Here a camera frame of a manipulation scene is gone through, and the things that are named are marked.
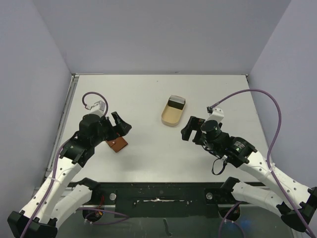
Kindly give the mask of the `brown leather card holder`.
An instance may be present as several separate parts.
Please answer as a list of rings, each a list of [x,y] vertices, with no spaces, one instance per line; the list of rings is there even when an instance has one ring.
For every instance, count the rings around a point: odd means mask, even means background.
[[[128,142],[123,137],[118,137],[115,140],[107,141],[106,143],[115,153],[118,153],[128,145]]]

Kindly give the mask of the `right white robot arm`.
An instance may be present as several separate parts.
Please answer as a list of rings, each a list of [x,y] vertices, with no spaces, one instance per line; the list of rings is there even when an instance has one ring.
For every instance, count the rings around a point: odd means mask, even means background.
[[[309,188],[290,178],[274,163],[265,159],[251,143],[241,137],[221,131],[221,123],[190,117],[181,130],[182,140],[188,141],[193,131],[193,142],[223,161],[252,175],[268,190],[260,189],[229,177],[221,186],[223,201],[247,202],[278,215],[290,228],[307,232],[307,225],[317,210],[317,189]]]

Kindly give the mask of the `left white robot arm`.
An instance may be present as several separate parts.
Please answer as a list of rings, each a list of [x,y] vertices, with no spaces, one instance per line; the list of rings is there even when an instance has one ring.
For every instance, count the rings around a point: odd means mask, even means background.
[[[132,126],[117,112],[111,115],[115,125],[107,116],[83,116],[78,131],[57,152],[53,170],[37,193],[19,212],[9,215],[7,222],[14,237],[54,238],[58,227],[80,206],[100,200],[100,183],[89,178],[79,181],[68,196],[61,195],[99,144],[123,137],[131,130]]]

